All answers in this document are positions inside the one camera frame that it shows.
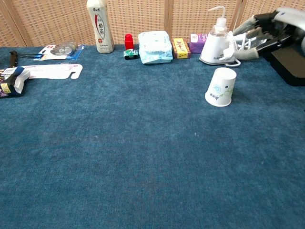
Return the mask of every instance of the white plastic bottle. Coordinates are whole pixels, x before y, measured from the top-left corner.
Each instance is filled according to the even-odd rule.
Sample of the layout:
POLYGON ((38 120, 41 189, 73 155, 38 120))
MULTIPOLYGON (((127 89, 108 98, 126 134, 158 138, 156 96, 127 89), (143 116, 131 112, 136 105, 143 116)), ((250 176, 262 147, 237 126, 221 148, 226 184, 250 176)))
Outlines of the white plastic bottle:
POLYGON ((97 51, 100 53, 112 52, 114 42, 109 27, 107 0, 87 0, 87 10, 94 29, 97 51))
POLYGON ((217 19, 217 23, 212 27, 205 41, 199 60, 207 64, 223 64, 231 63, 234 60, 219 60, 224 56, 224 49, 229 47, 229 40, 227 38, 227 27, 225 25, 226 18, 224 17, 224 6, 216 6, 211 10, 223 9, 221 18, 217 19))

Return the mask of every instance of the table surface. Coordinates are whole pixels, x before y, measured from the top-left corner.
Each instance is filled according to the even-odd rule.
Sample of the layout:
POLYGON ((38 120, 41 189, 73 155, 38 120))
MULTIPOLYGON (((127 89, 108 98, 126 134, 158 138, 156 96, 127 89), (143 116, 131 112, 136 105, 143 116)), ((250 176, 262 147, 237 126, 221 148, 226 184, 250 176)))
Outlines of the table surface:
POLYGON ((28 80, 0 100, 2 229, 305 228, 305 87, 244 61, 219 108, 204 99, 219 66, 198 54, 122 54, 86 46, 63 61, 83 66, 79 79, 28 80))

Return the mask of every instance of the white paper cup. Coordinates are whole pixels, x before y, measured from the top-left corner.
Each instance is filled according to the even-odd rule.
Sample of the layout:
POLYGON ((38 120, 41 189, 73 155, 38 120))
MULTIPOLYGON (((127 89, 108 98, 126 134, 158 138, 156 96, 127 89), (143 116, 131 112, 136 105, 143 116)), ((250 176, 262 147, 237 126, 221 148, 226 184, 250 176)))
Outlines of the white paper cup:
POLYGON ((210 86, 205 93, 205 100, 213 106, 227 106, 232 101, 236 72, 230 68, 217 68, 210 86))

